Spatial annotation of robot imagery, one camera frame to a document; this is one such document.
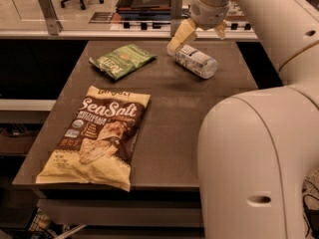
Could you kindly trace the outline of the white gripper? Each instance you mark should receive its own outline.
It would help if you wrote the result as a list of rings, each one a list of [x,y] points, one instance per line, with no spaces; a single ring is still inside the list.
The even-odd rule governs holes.
[[[191,0],[189,18],[178,26],[174,36],[167,44],[167,52],[175,54],[183,45],[196,39],[196,29],[209,30],[214,28],[216,35],[225,38],[226,22],[223,21],[230,8],[230,2],[221,6],[211,6],[201,0]]]

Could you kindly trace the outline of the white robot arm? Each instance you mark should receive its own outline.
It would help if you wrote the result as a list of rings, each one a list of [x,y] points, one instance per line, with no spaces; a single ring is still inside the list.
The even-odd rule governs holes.
[[[192,0],[195,28],[219,24],[232,0]],[[235,0],[282,86],[241,93],[205,116],[197,174],[205,239],[304,239],[303,180],[318,165],[319,15],[307,0]]]

